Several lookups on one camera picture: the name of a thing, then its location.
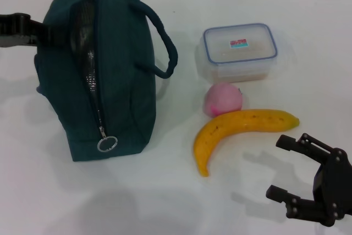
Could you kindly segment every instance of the yellow banana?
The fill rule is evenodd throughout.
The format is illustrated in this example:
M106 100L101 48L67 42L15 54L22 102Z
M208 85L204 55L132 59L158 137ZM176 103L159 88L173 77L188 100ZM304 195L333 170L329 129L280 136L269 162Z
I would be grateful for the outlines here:
M202 176L209 176L208 160L223 138L242 132L283 132L299 125L299 119L281 110L242 110L208 122L194 141L194 156Z

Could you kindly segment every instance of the container label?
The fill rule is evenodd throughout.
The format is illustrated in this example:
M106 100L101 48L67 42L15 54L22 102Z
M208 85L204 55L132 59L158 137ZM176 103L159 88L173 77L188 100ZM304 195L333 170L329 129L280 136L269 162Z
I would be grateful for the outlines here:
M230 41L230 48L231 49L243 48L243 47L247 47L247 46L248 46L248 42L246 39Z

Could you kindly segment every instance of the lunch bag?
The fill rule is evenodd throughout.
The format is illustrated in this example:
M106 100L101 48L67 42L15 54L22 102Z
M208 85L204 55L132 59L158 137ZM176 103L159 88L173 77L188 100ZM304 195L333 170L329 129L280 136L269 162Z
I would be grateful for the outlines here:
M146 17L168 51L165 72L155 66ZM38 91L58 115L73 161L140 153L156 118L155 75L169 78L178 60L157 14L140 0L54 0L43 25Z

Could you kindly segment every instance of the container lid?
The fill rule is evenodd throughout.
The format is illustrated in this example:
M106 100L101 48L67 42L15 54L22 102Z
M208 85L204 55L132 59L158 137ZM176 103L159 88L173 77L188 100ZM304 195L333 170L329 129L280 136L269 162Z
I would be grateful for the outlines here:
M210 28L203 34L213 64L271 59L277 48L269 27L262 23Z

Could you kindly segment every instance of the bag strap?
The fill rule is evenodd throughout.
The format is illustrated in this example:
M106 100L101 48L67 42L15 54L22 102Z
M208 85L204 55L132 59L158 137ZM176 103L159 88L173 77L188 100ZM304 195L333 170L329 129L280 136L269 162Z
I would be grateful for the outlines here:
M166 50L169 53L169 59L170 59L166 72L161 71L155 65L147 65L147 64L139 63L137 66L142 69L153 72L156 76L160 78L163 78L163 79L169 78L173 74L174 69L177 65L178 54L177 54L176 47L172 43L170 37L165 32L164 25L162 24L160 18L154 12L154 10L151 9L145 3L141 1L133 1L133 2L130 2L129 5L132 9L144 13L150 19L150 21L153 23L154 27L157 29L158 33L160 34L160 37L165 44Z

